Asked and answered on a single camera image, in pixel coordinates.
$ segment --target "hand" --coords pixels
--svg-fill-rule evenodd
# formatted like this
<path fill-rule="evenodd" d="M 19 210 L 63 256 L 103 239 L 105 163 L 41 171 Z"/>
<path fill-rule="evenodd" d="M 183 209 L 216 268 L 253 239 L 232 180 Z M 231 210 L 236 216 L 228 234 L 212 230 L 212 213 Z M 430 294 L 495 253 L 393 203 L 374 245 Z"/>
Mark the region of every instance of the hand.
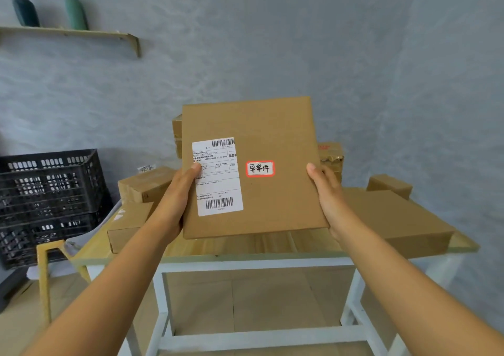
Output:
<path fill-rule="evenodd" d="M 329 231 L 331 235 L 339 241 L 338 231 L 341 221 L 341 216 L 350 210 L 343 198 L 343 190 L 341 184 L 334 175 L 334 172 L 322 165 L 322 169 L 318 169 L 314 164 L 306 165 L 306 171 L 310 178 L 315 182 L 318 191 L 318 200 L 324 212 L 325 218 L 331 226 Z"/>
<path fill-rule="evenodd" d="M 179 221 L 187 206 L 189 188 L 200 171 L 201 165 L 198 162 L 193 163 L 184 174 L 182 174 L 182 169 L 179 169 L 156 210 L 150 216 L 149 222 L 167 229 L 175 228 L 175 237 L 179 235 Z"/>

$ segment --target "black baseboard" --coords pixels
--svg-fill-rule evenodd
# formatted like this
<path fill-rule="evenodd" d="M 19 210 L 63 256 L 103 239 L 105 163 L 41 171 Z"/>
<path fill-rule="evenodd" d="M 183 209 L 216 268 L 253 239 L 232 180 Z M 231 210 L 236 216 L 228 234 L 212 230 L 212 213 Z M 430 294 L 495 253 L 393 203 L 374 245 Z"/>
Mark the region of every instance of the black baseboard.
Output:
<path fill-rule="evenodd" d="M 0 313 L 7 307 L 16 291 L 28 282 L 27 270 L 28 267 L 17 268 L 0 283 Z"/>

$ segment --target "person's left arm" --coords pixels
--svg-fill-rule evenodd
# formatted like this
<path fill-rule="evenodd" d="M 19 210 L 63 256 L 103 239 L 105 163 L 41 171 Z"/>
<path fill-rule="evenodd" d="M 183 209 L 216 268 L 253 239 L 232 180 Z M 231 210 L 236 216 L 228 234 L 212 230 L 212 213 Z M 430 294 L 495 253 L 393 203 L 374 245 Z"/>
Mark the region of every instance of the person's left arm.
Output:
<path fill-rule="evenodd" d="M 185 174 L 176 173 L 147 222 L 24 356 L 119 352 L 166 246 L 180 233 L 189 188 L 200 170 L 194 163 Z"/>

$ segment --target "tile floor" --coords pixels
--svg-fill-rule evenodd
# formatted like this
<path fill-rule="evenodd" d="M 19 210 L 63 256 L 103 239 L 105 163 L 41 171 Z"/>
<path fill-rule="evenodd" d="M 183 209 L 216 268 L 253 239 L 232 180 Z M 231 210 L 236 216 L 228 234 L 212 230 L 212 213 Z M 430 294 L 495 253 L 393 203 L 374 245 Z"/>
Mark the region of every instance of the tile floor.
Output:
<path fill-rule="evenodd" d="M 352 275 L 352 267 L 167 274 L 176 334 L 339 325 Z M 50 284 L 53 316 L 62 312 L 86 287 L 85 281 L 77 274 L 53 278 Z M 389 347 L 396 333 L 392 323 L 369 291 L 365 291 L 362 303 Z M 156 318 L 157 305 L 151 285 L 134 321 L 142 353 L 147 349 Z M 38 283 L 29 282 L 0 314 L 0 349 L 3 356 L 18 356 L 42 329 Z M 184 353 L 186 356 L 305 354 L 372 355 L 364 342 Z"/>

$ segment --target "forearm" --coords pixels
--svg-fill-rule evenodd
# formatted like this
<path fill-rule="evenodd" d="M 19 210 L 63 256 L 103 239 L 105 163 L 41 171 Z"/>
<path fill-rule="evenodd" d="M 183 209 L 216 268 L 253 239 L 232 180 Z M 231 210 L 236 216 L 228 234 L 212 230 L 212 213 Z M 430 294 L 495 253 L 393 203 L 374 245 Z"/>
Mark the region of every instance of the forearm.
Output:
<path fill-rule="evenodd" d="M 338 237 L 410 352 L 417 356 L 499 354 L 502 336 L 404 259 L 353 212 Z"/>
<path fill-rule="evenodd" d="M 117 354 L 161 256 L 177 232 L 147 221 L 26 356 Z"/>

